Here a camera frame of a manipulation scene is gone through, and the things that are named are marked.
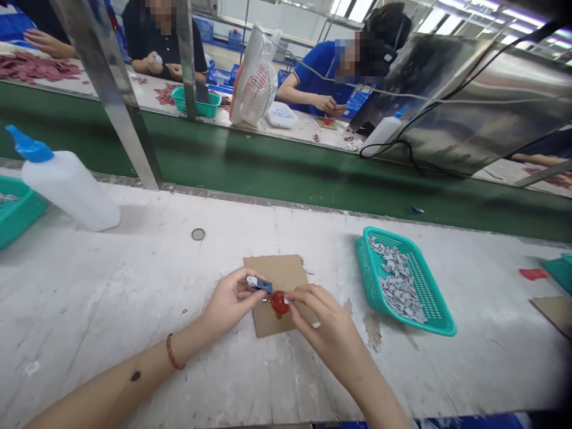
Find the green conveyor belt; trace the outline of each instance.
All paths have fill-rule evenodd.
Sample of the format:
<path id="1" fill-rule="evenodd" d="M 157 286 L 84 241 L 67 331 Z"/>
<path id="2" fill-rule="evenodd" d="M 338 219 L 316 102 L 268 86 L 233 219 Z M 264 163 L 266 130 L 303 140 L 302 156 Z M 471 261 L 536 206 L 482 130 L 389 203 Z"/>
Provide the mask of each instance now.
<path id="1" fill-rule="evenodd" d="M 572 242 L 572 202 L 279 138 L 143 113 L 163 179 L 179 185 L 442 225 Z M 12 123 L 97 172 L 135 176 L 101 104 L 0 83 L 0 157 L 16 158 Z M 412 215 L 410 206 L 425 210 Z"/>

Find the white container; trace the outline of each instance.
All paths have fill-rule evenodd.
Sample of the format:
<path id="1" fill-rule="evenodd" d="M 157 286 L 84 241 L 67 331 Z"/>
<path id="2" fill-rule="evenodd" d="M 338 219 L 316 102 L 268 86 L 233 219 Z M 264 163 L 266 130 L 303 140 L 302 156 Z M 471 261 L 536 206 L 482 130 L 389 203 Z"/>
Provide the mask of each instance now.
<path id="1" fill-rule="evenodd" d="M 119 224 L 119 206 L 74 153 L 52 152 L 43 142 L 29 138 L 15 126 L 6 129 L 16 141 L 16 150 L 26 159 L 22 167 L 22 181 L 26 185 L 90 231 L 103 231 Z"/>
<path id="2" fill-rule="evenodd" d="M 287 104 L 273 101 L 270 109 L 266 112 L 266 120 L 274 128 L 290 129 L 296 124 L 298 117 Z"/>
<path id="3" fill-rule="evenodd" d="M 367 146 L 371 144 L 383 144 L 389 142 L 391 136 L 393 136 L 395 134 L 395 131 L 397 131 L 399 127 L 401 127 L 401 120 L 399 118 L 401 118 L 401 115 L 405 111 L 406 107 L 407 105 L 403 106 L 403 108 L 400 111 L 398 111 L 395 115 L 385 117 L 381 120 L 379 125 L 375 127 L 374 131 L 369 135 L 369 137 L 363 144 L 363 149 L 361 152 L 362 156 L 365 157 L 372 156 L 380 149 L 386 148 L 385 146 L 377 146 L 377 145 L 372 147 L 367 147 Z"/>
<path id="4" fill-rule="evenodd" d="M 158 67 L 161 67 L 163 65 L 163 59 L 161 58 L 161 55 L 155 57 L 155 65 L 157 65 Z"/>

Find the person's left hand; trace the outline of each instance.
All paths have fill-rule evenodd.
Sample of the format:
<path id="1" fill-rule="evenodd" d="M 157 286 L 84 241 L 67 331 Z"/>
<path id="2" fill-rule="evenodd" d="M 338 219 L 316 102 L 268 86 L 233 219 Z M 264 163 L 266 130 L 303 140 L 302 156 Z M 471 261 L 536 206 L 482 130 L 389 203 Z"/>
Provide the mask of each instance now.
<path id="1" fill-rule="evenodd" d="M 24 40 L 52 58 L 76 58 L 76 50 L 67 43 L 36 29 L 26 30 Z"/>
<path id="2" fill-rule="evenodd" d="M 171 76 L 175 80 L 182 81 L 183 80 L 183 68 L 180 64 L 167 64 L 167 68 L 171 72 Z"/>
<path id="3" fill-rule="evenodd" d="M 247 276 L 265 280 L 256 271 L 242 267 L 219 280 L 203 314 L 199 317 L 204 328 L 217 340 L 233 329 L 267 293 L 253 292 L 246 282 Z"/>
<path id="4" fill-rule="evenodd" d="M 340 117 L 347 109 L 347 104 L 337 104 L 335 110 L 332 112 L 333 117 Z"/>

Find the teal plastic basket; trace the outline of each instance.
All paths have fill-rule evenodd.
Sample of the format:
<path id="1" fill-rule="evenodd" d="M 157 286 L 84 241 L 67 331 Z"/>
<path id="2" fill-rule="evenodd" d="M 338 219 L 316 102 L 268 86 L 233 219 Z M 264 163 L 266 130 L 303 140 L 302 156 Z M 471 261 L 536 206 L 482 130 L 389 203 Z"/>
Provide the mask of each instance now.
<path id="1" fill-rule="evenodd" d="M 562 258 L 545 261 L 540 265 L 566 292 L 572 295 L 572 253 L 562 253 L 560 256 Z"/>
<path id="2" fill-rule="evenodd" d="M 369 237 L 374 237 L 376 243 L 397 247 L 401 253 L 408 257 L 405 266 L 409 268 L 411 275 L 415 278 L 413 286 L 421 304 L 423 304 L 423 313 L 428 319 L 426 323 L 422 324 L 400 316 L 387 304 L 379 277 L 387 278 L 391 274 L 381 267 L 382 264 L 385 264 L 385 260 L 370 248 Z M 365 297 L 374 310 L 389 314 L 404 324 L 433 334 L 453 337 L 457 333 L 455 321 L 449 313 L 447 304 L 439 291 L 439 286 L 437 286 L 421 250 L 413 241 L 383 229 L 368 227 L 363 230 L 363 236 L 356 241 L 356 248 L 359 267 L 362 271 Z"/>
<path id="3" fill-rule="evenodd" d="M 185 88 L 182 86 L 177 86 L 173 91 L 171 91 L 171 97 L 175 100 L 177 109 L 180 111 L 186 111 L 186 101 L 185 101 Z M 206 117 L 215 117 L 216 111 L 222 102 L 222 97 L 218 94 L 209 92 L 209 102 L 202 103 L 197 101 L 197 114 Z"/>
<path id="4" fill-rule="evenodd" d="M 46 202 L 19 179 L 0 176 L 0 192 L 17 201 L 0 206 L 0 249 L 13 242 L 46 210 Z"/>

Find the white bottle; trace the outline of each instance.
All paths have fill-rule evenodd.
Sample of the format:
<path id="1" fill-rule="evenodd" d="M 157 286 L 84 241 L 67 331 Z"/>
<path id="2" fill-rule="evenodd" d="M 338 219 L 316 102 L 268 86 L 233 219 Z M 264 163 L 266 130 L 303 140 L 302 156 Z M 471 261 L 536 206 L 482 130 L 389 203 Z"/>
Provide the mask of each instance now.
<path id="1" fill-rule="evenodd" d="M 407 108 L 407 104 L 398 111 L 393 116 L 387 116 L 383 118 L 380 124 L 375 127 L 374 131 L 369 135 L 365 143 L 363 144 L 363 149 L 360 155 L 368 157 L 375 154 L 377 151 L 385 149 L 385 146 L 378 146 L 377 144 L 383 144 L 389 142 L 391 136 L 395 134 L 395 131 L 401 127 L 401 115 Z M 376 144 L 376 146 L 367 147 L 368 145 Z"/>
<path id="2" fill-rule="evenodd" d="M 119 224 L 119 206 L 74 153 L 52 152 L 43 142 L 31 139 L 13 125 L 6 130 L 16 141 L 16 150 L 26 159 L 22 167 L 26 185 L 90 231 Z"/>

